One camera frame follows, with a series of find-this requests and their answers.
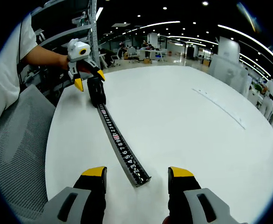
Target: office desk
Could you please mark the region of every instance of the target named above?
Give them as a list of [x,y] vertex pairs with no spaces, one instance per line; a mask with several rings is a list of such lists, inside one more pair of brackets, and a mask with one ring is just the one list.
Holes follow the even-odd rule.
[[154,52],[154,53],[158,53],[160,55],[161,60],[164,61],[164,58],[163,58],[161,50],[138,49],[136,51],[137,51],[137,54],[139,55],[139,60],[144,60],[144,58],[145,58],[145,52],[150,52],[149,58],[152,59],[151,58],[151,53]]
[[[169,214],[169,166],[194,173],[252,223],[273,196],[273,129],[242,95],[210,75],[183,66],[151,66],[106,74],[107,108],[132,151],[152,176],[133,188],[109,143],[97,109],[85,92],[64,89],[47,143],[48,199],[73,186],[88,168],[105,165],[105,224],[161,224]],[[193,89],[216,98],[234,119]]]

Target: white sleeve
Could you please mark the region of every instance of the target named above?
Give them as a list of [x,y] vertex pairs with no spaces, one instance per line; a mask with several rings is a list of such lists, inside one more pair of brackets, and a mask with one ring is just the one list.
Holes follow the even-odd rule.
[[20,36],[20,60],[23,59],[37,45],[36,35],[31,26],[31,16],[29,14],[22,21]]

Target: cardboard box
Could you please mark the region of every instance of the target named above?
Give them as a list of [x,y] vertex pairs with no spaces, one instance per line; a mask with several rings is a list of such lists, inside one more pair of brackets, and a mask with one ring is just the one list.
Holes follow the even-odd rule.
[[144,59],[144,64],[151,64],[151,60],[149,58]]

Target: floor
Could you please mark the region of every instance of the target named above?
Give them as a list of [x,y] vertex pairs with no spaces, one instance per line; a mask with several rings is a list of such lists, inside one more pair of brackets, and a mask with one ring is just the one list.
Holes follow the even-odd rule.
[[182,65],[182,66],[190,66],[195,69],[208,72],[209,67],[200,63],[200,61],[193,61],[183,58],[183,56],[173,55],[173,56],[165,56],[164,62],[162,61],[152,61],[151,64],[144,64],[143,62],[138,62],[136,60],[119,60],[118,65],[115,67],[110,67],[104,69],[104,73],[109,73],[112,71],[119,71],[124,69],[133,69],[139,67],[147,67],[147,66],[160,66],[160,65]]

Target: person's arm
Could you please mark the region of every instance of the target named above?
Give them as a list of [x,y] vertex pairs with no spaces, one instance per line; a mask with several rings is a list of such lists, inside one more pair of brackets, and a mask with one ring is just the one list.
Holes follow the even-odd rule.
[[40,46],[35,46],[23,59],[22,61],[31,65],[48,65],[60,67],[67,70],[68,59],[67,55],[60,55],[50,50],[44,49]]

